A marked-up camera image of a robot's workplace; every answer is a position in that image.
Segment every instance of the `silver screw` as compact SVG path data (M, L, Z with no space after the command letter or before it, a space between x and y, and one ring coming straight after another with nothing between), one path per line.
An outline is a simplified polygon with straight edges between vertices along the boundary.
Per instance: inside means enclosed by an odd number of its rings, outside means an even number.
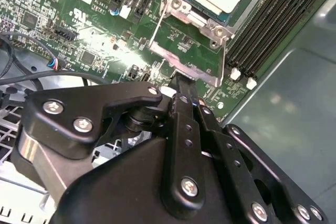
M179 9L182 5L182 1L181 0L173 0L172 1L172 7L174 9Z
M306 220L310 220L310 215L309 215L308 211L306 210L306 208L304 208L301 205L298 205L298 210L299 210L299 213L301 214L301 216L303 218L305 218Z
M215 35L216 35L217 37L222 37L223 34L224 34L224 30L223 30L222 27L217 27L217 28L215 29Z
M315 217L318 218L318 220L321 220L321 221L323 220L320 212L315 207L311 207L310 210L315 215Z
M148 88L148 91L151 93L151 94L158 94L157 90L153 87L150 87Z
M181 181L182 190L190 197L195 197L198 193L196 183L189 178L184 178Z
M236 134L236 135L240 135L240 131L239 131L239 129L237 129L236 127L232 127L231 128L232 129L232 131Z
M203 111L205 114L211 114L211 111L207 107L203 107Z
M182 95L182 96L180 96L180 99L181 99L182 102L188 103L187 97L185 97L185 96Z
M92 123L85 118L77 118L73 123L76 131L88 133L92 130Z
M217 108L218 108L219 110L223 109L223 108L224 108L224 103L223 103L223 102L219 102L219 103L217 103Z
M252 204L252 210L254 214L257 216L257 218L263 222L267 221L267 213L264 210L264 208L259 203L253 203Z
M49 114L57 115L62 113L64 108L59 102L49 101L43 104L43 109Z

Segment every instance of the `black plastic part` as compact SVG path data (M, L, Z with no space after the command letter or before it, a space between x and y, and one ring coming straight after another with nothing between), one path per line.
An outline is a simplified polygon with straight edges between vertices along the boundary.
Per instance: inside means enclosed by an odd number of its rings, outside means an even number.
M27 178L30 180L34 181L38 185L42 186L45 188L42 180L38 176L36 170L34 169L33 165L31 162L23 158L18 150L18 143L19 141L15 141L15 144L13 146L12 152L11 152L11 159L10 161L14 164L16 170L25 175Z
M233 127L239 130L239 134L233 131ZM273 211L272 215L275 215L282 223L328 223L322 209L242 129L229 124L223 132L235 139L245 163L250 164L250 173L259 190L263 192L268 208ZM323 217L323 222L318 220L312 212L310 212L309 221L303 219L298 212L298 205L305 207L308 211L311 207L317 209Z
M200 128L193 119L193 105L177 93L170 109L170 126L165 151L161 199L167 211L179 219L190 219L205 202ZM187 195L181 181L196 184L196 196Z
M176 90L177 93L185 95L191 99L193 103L198 104L198 94L195 81L177 72L169 83L169 87Z
M268 216L270 213L234 140L221 132L214 114L207 107L199 105L196 113L201 123L202 149L214 157L219 182L234 223L264 223L253 213L252 204L259 203Z
M207 201L188 221L160 199L166 139L144 141L76 180L62 196L53 224L232 224L212 160L202 156Z
M156 90L157 94L152 94L149 88L152 85L147 82L126 82L36 92L25 103L21 124L30 137L55 152L70 159L82 159L91 155L96 146L104 119L112 119L113 129L129 108L160 103L160 92ZM43 104L47 101L61 103L63 112L57 115L45 112ZM92 130L76 131L73 122L77 118L89 120Z

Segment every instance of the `integrated circuit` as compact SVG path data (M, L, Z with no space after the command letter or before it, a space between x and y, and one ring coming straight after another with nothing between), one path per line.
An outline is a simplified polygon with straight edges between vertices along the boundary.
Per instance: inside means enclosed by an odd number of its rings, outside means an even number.
M81 62L86 64L86 65L92 65L93 61L95 60L95 56L90 53L85 51L82 55Z
M26 27L30 29L35 29L37 22L38 22L38 17L31 14L30 12L25 12L23 19L22 19L23 25L25 25Z

